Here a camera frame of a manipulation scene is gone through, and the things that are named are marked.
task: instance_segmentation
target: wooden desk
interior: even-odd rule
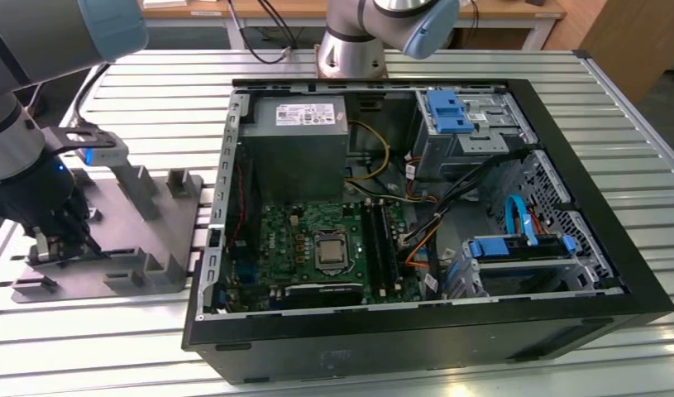
[[[324,26],[326,0],[272,0],[272,6],[288,26]],[[551,27],[565,11],[556,0],[547,0],[536,7],[523,0],[476,0],[479,28],[529,29],[523,50],[540,50]],[[233,0],[241,26],[273,26],[257,0]],[[142,10],[150,26],[221,26],[226,29],[230,47],[242,50],[244,43],[230,21],[225,1],[200,2],[190,0],[185,7],[150,8]],[[473,19],[473,7],[460,10],[455,27],[467,28]]]

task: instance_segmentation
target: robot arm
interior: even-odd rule
[[[413,58],[429,56],[457,12],[457,0],[330,1],[321,75],[381,76],[381,41]],[[37,240],[33,260],[58,261],[89,249],[100,251],[89,235],[83,194],[55,155],[81,147],[124,148],[108,132],[79,128],[94,141],[70,144],[67,129],[41,131],[10,92],[112,62],[146,42],[136,0],[0,0],[0,216],[18,222]],[[116,165],[118,170],[129,167],[126,161]]]
[[[0,95],[141,50],[134,0],[0,0]]]
[[[459,16],[459,0],[338,0],[326,7],[317,61],[330,78],[381,77],[381,43],[417,60],[427,58]]]
[[[43,247],[30,252],[33,261],[98,253],[85,198],[55,155],[116,144],[71,143],[63,132],[41,131],[10,92],[110,62],[146,42],[136,0],[0,0],[0,216]]]

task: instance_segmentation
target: aluminum table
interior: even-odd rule
[[[421,61],[388,52],[385,60],[393,78],[531,81],[674,301],[674,154],[594,62],[568,52],[520,51],[448,51]],[[157,175],[174,167],[200,174],[201,201],[209,203],[230,80],[313,76],[308,51],[278,65],[258,64],[242,51],[144,51],[110,67],[82,112],[124,138],[132,164]],[[65,162],[82,166],[75,158]],[[86,169],[93,178],[112,177],[104,169]],[[197,214],[196,247],[206,238],[208,211]],[[136,298],[13,303],[9,282],[22,262],[9,258],[26,252],[21,234],[3,223],[0,395],[674,395],[674,313],[553,361],[234,387],[180,349],[188,289]]]

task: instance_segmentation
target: sticker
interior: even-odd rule
[[[276,126],[325,126],[336,124],[330,103],[296,103],[274,109]]]
[[[467,113],[468,120],[471,122],[484,122],[485,121],[485,114],[483,113]]]
[[[449,259],[452,259],[456,255],[456,251],[452,250],[451,248],[445,248],[444,249],[444,252],[441,253],[441,260],[443,261],[448,261]]]
[[[561,14],[557,14],[555,12],[539,12],[535,14],[535,18],[559,18],[561,17]]]
[[[189,15],[193,15],[196,17],[220,17],[221,12],[220,11],[192,11],[192,12],[189,12]]]
[[[436,292],[436,280],[435,277],[429,275],[429,273],[424,276],[424,284],[429,287],[432,291]]]
[[[415,179],[415,166],[412,164],[404,166],[404,178],[409,180]]]

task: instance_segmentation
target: blue plastic latch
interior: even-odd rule
[[[505,241],[500,237],[477,238],[483,256],[505,256],[508,255],[508,247]]]
[[[477,258],[483,255],[480,252],[480,245],[477,241],[468,242],[468,250],[471,251],[471,257]]]
[[[451,89],[427,91],[427,103],[439,133],[469,134],[473,124],[465,117],[465,106]]]
[[[564,244],[564,248],[567,248],[567,252],[573,254],[576,252],[576,242],[572,236],[564,234],[561,236],[561,243]]]
[[[83,164],[90,165],[93,161],[93,150],[81,149],[81,154],[83,155]]]

